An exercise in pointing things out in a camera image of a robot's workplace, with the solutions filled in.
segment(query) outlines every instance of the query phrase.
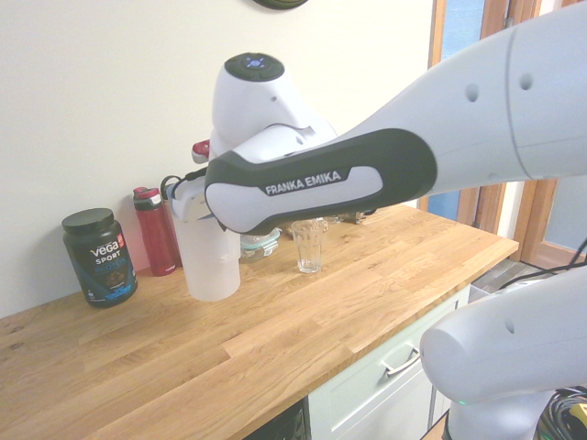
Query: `bottle cap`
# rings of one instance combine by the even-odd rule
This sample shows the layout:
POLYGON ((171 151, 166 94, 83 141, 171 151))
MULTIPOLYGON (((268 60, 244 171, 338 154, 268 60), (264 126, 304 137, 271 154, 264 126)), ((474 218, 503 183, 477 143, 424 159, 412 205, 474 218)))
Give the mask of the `bottle cap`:
POLYGON ((61 225, 65 232, 88 234, 109 227, 114 223, 114 213, 108 208, 86 209, 65 217, 61 225))
POLYGON ((133 190, 133 202, 137 211, 152 211, 161 206, 161 193, 159 188, 146 188, 139 186, 133 190))

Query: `protein powder container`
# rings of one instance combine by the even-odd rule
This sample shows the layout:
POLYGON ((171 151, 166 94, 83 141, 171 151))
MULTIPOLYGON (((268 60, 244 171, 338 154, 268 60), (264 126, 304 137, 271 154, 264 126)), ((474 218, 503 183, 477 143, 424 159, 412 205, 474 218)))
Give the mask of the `protein powder container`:
POLYGON ((61 222, 63 243, 70 254, 85 300, 95 307, 111 307, 130 298, 137 277, 122 228, 107 208, 81 211, 61 222))

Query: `vega sport text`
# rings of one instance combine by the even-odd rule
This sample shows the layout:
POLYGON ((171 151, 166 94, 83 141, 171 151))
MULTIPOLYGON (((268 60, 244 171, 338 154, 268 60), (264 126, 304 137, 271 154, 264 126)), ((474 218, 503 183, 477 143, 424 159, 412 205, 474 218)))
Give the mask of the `vega sport text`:
POLYGON ((95 259, 95 264, 104 264, 120 257, 120 248, 117 241, 101 245, 95 250, 90 249, 90 252, 94 254, 94 257, 99 257, 95 259))

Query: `dishwasher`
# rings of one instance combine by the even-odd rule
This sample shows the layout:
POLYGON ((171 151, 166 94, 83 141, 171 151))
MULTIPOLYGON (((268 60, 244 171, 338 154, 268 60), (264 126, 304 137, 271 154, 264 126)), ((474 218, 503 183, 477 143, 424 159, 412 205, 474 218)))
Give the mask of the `dishwasher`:
POLYGON ((244 440, 311 440, 307 399, 299 401, 244 440))

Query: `franka emika robot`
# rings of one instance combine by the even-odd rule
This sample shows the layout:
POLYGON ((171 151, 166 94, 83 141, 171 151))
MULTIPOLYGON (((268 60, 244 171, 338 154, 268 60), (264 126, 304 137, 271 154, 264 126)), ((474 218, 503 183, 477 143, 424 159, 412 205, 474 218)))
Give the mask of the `franka emika robot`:
MULTIPOLYGON (((218 222, 267 233, 497 182, 587 173, 587 3, 486 38, 343 136, 284 67, 243 54, 219 74, 205 200, 218 222)), ((421 340, 452 400, 453 440, 529 440, 553 391, 587 383, 587 268, 474 302, 421 340)))

